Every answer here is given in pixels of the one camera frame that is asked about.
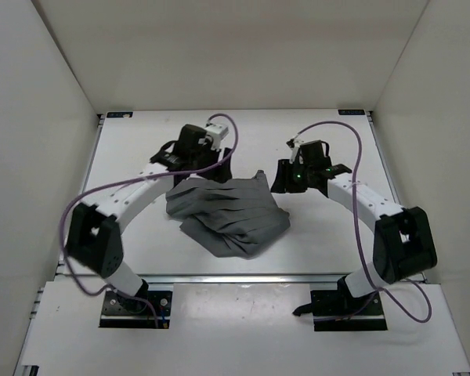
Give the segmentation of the grey pleated skirt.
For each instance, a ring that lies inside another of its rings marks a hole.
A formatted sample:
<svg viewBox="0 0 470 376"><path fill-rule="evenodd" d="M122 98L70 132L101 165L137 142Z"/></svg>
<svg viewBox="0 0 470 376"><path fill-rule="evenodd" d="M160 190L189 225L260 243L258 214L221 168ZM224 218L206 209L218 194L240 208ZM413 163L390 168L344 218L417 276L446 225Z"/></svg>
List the grey pleated skirt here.
<svg viewBox="0 0 470 376"><path fill-rule="evenodd" d="M291 227L270 193L266 174L225 183L191 178L166 193L166 212L216 258L253 259Z"/></svg>

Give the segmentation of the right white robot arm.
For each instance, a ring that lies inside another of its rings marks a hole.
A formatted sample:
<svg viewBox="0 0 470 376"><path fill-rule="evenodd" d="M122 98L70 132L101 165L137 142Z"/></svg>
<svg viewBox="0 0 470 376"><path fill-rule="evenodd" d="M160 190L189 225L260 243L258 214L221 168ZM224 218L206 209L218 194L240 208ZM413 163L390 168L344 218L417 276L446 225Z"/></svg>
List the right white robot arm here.
<svg viewBox="0 0 470 376"><path fill-rule="evenodd" d="M423 209L405 208L390 201L355 179L347 166L333 164L330 147L324 141L291 139L287 145L291 156L277 162L272 192L319 190L355 213L374 235L372 262L338 282L335 303L339 310L354 313L376 288L436 266L436 248Z"/></svg>

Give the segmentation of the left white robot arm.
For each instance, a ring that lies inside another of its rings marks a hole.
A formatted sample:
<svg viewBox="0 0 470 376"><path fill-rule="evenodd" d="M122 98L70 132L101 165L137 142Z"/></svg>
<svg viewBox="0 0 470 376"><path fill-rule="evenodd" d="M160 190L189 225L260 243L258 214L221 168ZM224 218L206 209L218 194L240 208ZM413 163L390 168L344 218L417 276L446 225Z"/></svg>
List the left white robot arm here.
<svg viewBox="0 0 470 376"><path fill-rule="evenodd" d="M184 125L179 138L164 144L135 178L111 184L109 197L95 204L77 200L68 234L61 237L65 260L98 275L129 311L150 309L148 284L125 263L121 235L140 212L190 175L230 179L233 151L221 147L229 132L212 122Z"/></svg>

